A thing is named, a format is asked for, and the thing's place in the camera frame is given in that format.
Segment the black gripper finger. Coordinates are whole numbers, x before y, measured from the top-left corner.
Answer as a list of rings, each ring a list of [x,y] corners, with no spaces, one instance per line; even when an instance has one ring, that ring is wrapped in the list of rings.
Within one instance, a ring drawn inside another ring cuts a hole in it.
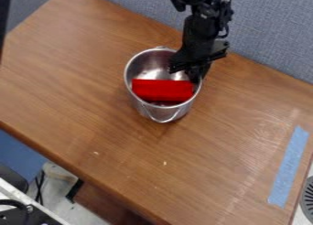
[[[185,69],[185,73],[193,83],[198,83],[206,77],[206,74],[210,70],[212,62],[206,61],[205,63],[190,65]]]

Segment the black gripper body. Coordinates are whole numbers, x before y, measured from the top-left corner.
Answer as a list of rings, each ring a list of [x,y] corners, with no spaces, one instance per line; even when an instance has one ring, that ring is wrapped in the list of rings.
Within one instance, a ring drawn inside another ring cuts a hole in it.
[[[196,37],[184,37],[180,50],[169,60],[169,71],[185,71],[190,65],[197,65],[227,57],[231,43],[225,39],[202,40]]]

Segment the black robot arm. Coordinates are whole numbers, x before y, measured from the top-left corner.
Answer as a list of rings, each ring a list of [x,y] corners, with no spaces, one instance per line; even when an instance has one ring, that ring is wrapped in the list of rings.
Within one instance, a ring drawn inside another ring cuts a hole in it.
[[[208,74],[212,63],[227,56],[231,43],[229,22],[233,20],[233,0],[170,0],[174,8],[184,12],[192,8],[185,18],[182,44],[169,61],[172,73],[184,71],[198,82]]]

